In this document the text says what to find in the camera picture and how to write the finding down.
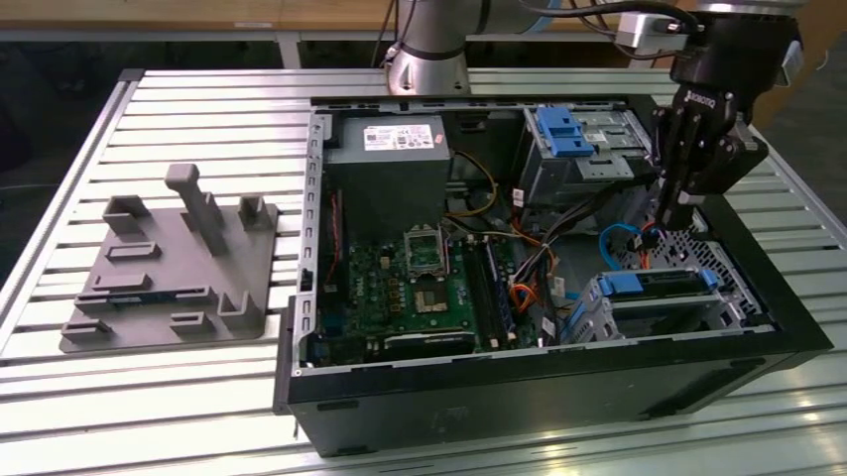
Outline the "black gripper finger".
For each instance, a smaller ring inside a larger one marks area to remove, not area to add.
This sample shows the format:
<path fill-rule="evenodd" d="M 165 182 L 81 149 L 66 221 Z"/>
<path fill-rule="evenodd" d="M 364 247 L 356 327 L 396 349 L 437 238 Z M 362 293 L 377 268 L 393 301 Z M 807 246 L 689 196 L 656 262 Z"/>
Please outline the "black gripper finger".
<path fill-rule="evenodd" d="M 660 108 L 655 113 L 653 152 L 661 178 L 655 222 L 667 231 L 681 231 L 692 222 L 695 204 L 701 199 L 687 191 L 692 169 L 689 156 L 700 116 L 689 118 L 684 107 Z"/>
<path fill-rule="evenodd" d="M 720 121 L 715 115 L 691 112 L 687 139 L 687 204 L 693 205 L 735 185 L 767 157 L 768 146 L 753 136 L 743 113 Z"/>

